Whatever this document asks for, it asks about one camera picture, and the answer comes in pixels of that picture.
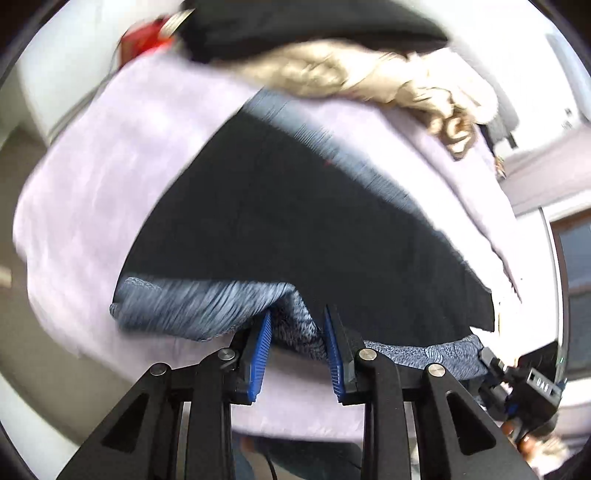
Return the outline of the lavender embossed blanket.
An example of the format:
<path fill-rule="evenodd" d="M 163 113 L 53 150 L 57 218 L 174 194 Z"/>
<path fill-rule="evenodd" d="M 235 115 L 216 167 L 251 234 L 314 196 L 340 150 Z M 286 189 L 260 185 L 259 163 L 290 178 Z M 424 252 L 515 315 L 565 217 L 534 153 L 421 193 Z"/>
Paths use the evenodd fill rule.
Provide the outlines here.
<path fill-rule="evenodd" d="M 365 155 L 417 203 L 487 287 L 493 331 L 523 295 L 517 222 L 478 141 L 453 160 L 416 117 L 352 100 L 303 99 L 243 82 L 170 54 L 124 68 L 59 136 L 27 179 L 13 239 L 27 267 L 32 309 L 67 349 L 138 378 L 162 361 L 196 363 L 235 332 L 207 341 L 128 331 L 111 316 L 120 272 L 145 220 L 207 141 L 257 93 L 297 102 L 322 130 Z M 235 428 L 297 439 L 356 440 L 362 411 L 339 406 L 325 360 L 274 340 L 256 404 L 233 411 Z"/>

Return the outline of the black jacket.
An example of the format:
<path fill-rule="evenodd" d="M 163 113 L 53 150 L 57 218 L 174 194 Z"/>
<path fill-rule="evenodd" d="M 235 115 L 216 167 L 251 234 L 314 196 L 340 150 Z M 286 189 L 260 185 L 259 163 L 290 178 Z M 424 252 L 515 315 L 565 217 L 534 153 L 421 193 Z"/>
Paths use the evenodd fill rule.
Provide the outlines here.
<path fill-rule="evenodd" d="M 182 7 L 190 15 L 178 35 L 201 63 L 325 39 L 397 53 L 430 53 L 449 42 L 439 25 L 394 1 L 185 1 Z"/>

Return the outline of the red object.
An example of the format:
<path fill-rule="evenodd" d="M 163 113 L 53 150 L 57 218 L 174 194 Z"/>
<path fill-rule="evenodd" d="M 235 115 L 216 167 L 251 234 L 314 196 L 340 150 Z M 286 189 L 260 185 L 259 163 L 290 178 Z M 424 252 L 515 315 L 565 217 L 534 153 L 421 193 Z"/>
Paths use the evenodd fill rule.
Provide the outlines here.
<path fill-rule="evenodd" d="M 169 16 L 158 17 L 139 26 L 130 27 L 120 39 L 120 64 L 124 65 L 151 50 L 169 48 L 173 44 L 173 39 L 161 33 L 169 19 Z"/>

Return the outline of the black pants with patterned waistband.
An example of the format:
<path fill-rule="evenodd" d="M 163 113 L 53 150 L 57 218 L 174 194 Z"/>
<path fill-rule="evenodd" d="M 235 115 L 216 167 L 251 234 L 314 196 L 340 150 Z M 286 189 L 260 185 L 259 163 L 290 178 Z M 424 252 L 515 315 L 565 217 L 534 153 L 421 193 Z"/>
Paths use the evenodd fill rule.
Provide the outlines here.
<path fill-rule="evenodd" d="M 259 92 L 157 202 L 110 313 L 124 330 L 196 341 L 270 313 L 277 343 L 325 360 L 326 306 L 398 364 L 487 372 L 474 329 L 492 328 L 493 300 L 468 263 L 365 155 Z"/>

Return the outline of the beige puffer jacket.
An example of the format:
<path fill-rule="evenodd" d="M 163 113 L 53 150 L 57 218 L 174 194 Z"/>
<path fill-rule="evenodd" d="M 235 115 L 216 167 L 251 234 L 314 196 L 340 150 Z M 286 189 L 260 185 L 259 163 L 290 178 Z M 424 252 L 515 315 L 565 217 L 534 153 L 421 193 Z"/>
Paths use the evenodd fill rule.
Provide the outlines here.
<path fill-rule="evenodd" d="M 218 66 L 298 97 L 342 97 L 408 109 L 456 160 L 474 145 L 477 127 L 494 120 L 499 110 L 494 88 L 449 48 L 399 54 L 317 40 Z"/>

